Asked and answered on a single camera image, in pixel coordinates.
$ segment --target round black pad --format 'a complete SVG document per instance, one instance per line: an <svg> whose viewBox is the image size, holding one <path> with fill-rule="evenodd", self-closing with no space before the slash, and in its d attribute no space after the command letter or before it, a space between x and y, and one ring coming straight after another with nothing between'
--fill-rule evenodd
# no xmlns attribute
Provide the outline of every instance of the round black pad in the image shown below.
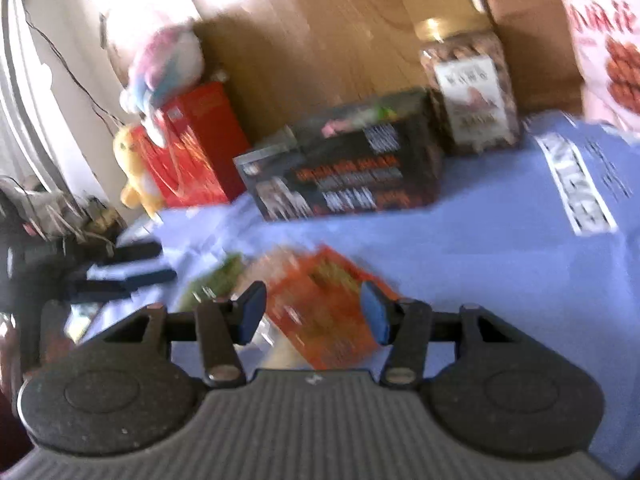
<svg viewBox="0 0 640 480"><path fill-rule="evenodd" d="M191 379L135 345L79 348L22 388L20 417L44 447L109 456L136 451L178 430L194 410Z"/></svg>
<svg viewBox="0 0 640 480"><path fill-rule="evenodd" d="M585 449L604 411L598 385L549 351L485 344L443 370L423 395L456 438L528 460Z"/></svg>

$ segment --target red box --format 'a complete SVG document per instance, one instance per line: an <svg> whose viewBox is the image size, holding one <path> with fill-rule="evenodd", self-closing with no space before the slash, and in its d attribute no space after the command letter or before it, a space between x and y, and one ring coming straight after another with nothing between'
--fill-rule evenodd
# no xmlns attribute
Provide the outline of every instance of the red box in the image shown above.
<svg viewBox="0 0 640 480"><path fill-rule="evenodd" d="M233 159L249 149L249 142L221 83L172 99L157 120L165 148L151 141L142 126L132 135L168 207L230 203L244 192Z"/></svg>

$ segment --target gold jar lid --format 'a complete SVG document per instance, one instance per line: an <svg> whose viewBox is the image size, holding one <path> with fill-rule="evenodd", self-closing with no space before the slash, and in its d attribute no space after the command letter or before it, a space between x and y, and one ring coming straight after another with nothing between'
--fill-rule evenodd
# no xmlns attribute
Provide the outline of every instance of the gold jar lid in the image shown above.
<svg viewBox="0 0 640 480"><path fill-rule="evenodd" d="M415 25L415 33L423 41L443 41L462 32L491 30L489 17L482 12L455 18L429 18Z"/></svg>

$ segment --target metal bolt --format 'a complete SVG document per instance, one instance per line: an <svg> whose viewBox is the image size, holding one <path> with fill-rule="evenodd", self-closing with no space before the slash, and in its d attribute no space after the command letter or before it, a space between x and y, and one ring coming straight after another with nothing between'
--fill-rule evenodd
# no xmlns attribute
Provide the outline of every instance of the metal bolt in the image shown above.
<svg viewBox="0 0 640 480"><path fill-rule="evenodd" d="M415 381L415 372L411 368L389 368L385 379L392 384L411 384Z"/></svg>
<svg viewBox="0 0 640 480"><path fill-rule="evenodd" d="M209 379L212 381L235 381L240 377L240 370L233 365L214 366L207 371Z"/></svg>

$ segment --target black snack box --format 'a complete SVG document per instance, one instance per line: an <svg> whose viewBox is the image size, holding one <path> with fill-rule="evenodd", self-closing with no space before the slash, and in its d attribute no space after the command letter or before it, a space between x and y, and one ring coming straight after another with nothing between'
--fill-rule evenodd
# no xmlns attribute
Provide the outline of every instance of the black snack box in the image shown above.
<svg viewBox="0 0 640 480"><path fill-rule="evenodd" d="M267 220L426 206L441 168L429 102L414 89L332 108L234 162Z"/></svg>

